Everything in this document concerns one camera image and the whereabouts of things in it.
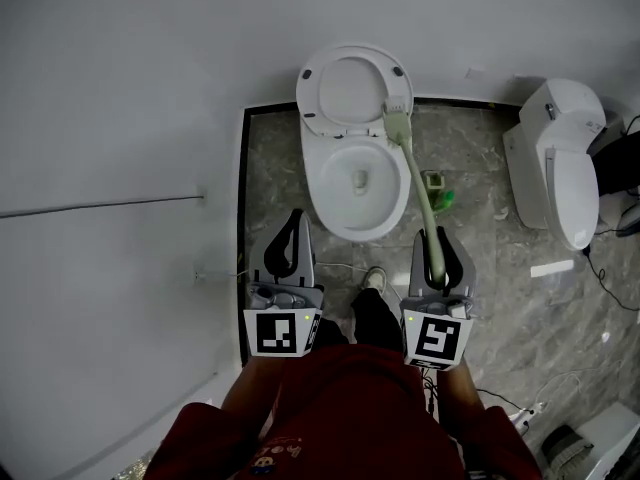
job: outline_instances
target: toilet brush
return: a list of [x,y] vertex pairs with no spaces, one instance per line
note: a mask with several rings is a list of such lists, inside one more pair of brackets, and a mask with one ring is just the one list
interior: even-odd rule
[[422,211],[422,219],[424,221],[424,233],[427,237],[427,245],[429,248],[431,280],[438,286],[444,286],[446,272],[442,246],[438,239],[436,220],[433,215],[433,210],[431,209],[427,189],[424,186],[422,176],[420,176],[420,169],[411,151],[411,121],[404,109],[404,100],[402,97],[395,96],[387,98],[382,109],[382,119],[384,121],[387,138],[393,145],[400,146],[404,152],[407,164],[409,165],[409,171],[411,172],[411,178],[418,193],[420,210]]

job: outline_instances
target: black floor edge trim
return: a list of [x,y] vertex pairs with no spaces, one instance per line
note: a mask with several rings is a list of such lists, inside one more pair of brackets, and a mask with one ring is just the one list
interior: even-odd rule
[[[238,219],[237,219],[237,270],[236,273],[244,272],[248,261],[245,260],[244,251],[244,218],[245,203],[247,191],[247,156],[249,152],[249,128],[251,127],[251,109],[244,111],[242,119],[242,142],[240,144],[240,169],[238,172]],[[247,348],[247,328],[244,324],[244,306],[245,306],[245,275],[243,274],[236,279],[237,298],[238,298],[238,333],[240,341],[240,360],[244,367],[249,360],[249,351]]]
[[6,470],[2,467],[2,464],[0,464],[0,480],[12,480],[12,478],[9,476],[9,473],[7,473]]
[[[517,111],[521,107],[517,105],[508,105],[505,103],[489,103],[483,101],[471,101],[471,100],[454,100],[446,98],[414,98],[414,104],[416,105],[443,105],[449,107],[462,107],[462,108],[476,108],[481,110],[497,110],[497,111]],[[238,180],[238,228],[237,228],[237,273],[244,272],[248,268],[248,260],[244,250],[244,225],[245,225],[245,203],[246,203],[246,190],[247,190],[247,156],[249,153],[249,129],[251,128],[251,118],[253,116],[261,114],[273,114],[276,112],[291,112],[298,110],[296,102],[290,103],[278,103],[275,105],[264,105],[261,107],[247,108],[244,111],[244,118],[242,120],[242,142],[240,145],[240,169]],[[240,359],[242,360],[242,366],[247,364],[249,360],[249,348],[247,343],[247,328],[244,324],[244,306],[248,302],[246,295],[246,276],[243,274],[238,277],[237,281],[237,298],[238,298],[238,331],[240,333]]]
[[516,111],[520,110],[520,105],[510,105],[508,103],[491,103],[486,101],[473,100],[453,100],[448,98],[413,98],[414,105],[442,105],[446,107],[476,108],[479,110]]

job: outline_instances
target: floor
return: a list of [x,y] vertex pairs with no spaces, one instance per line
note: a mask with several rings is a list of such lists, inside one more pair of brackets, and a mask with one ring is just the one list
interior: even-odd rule
[[[455,191],[453,206],[438,216],[438,223],[455,231],[478,272],[476,320],[466,349],[476,385],[520,406],[532,405],[536,396],[548,402],[525,435],[534,452],[560,424],[578,426],[617,399],[640,413],[637,315],[619,309],[603,292],[581,253],[566,250],[549,232],[528,229],[518,219],[501,139],[517,123],[517,113],[420,105],[412,122],[420,168],[444,171],[447,188]],[[380,265],[404,296],[411,245],[421,227],[415,194],[412,191],[404,216],[387,236],[366,244],[333,236],[322,226],[309,197],[299,126],[297,112],[252,118],[246,251],[256,233],[274,218],[302,208],[312,222],[318,262],[360,268]],[[638,236],[620,239],[604,234],[594,239],[591,254],[596,268],[606,269],[605,284],[636,307],[639,245]],[[531,266],[566,259],[575,261],[574,270],[531,278]],[[349,304],[363,274],[319,265],[316,273],[326,288],[324,316],[335,320],[353,340]],[[385,298],[399,316],[393,292],[389,290]],[[554,379],[586,368],[597,370]],[[499,398],[486,394],[482,398],[486,405],[515,412]]]

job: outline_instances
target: green toilet brush handle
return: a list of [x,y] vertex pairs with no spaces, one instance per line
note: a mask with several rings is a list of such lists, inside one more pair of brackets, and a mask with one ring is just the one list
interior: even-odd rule
[[413,178],[413,183],[418,193],[418,199],[420,200],[420,210],[422,211],[422,219],[424,220],[424,232],[427,237],[427,244],[429,247],[429,261],[431,263],[431,279],[438,285],[444,286],[445,283],[445,266],[444,266],[444,254],[442,253],[442,246],[438,239],[438,232],[436,229],[436,219],[433,216],[433,210],[431,209],[431,203],[429,203],[429,196],[427,196],[427,189],[424,186],[422,177],[420,176],[420,169],[416,163],[411,147],[409,146],[409,140],[400,140],[400,147],[404,152],[404,156],[407,159],[409,165],[409,171]]

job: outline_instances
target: toilet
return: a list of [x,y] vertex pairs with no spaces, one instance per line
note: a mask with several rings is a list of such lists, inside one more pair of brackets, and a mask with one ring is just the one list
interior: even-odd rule
[[525,226],[549,229],[584,249],[598,223],[598,182],[586,151],[603,129],[596,94],[571,80],[547,80],[503,136],[511,187]]
[[387,234],[402,217],[411,176],[388,143],[382,105],[401,96],[413,109],[411,81],[390,53],[366,44],[322,50],[296,86],[302,154],[313,206],[324,226],[353,242]]

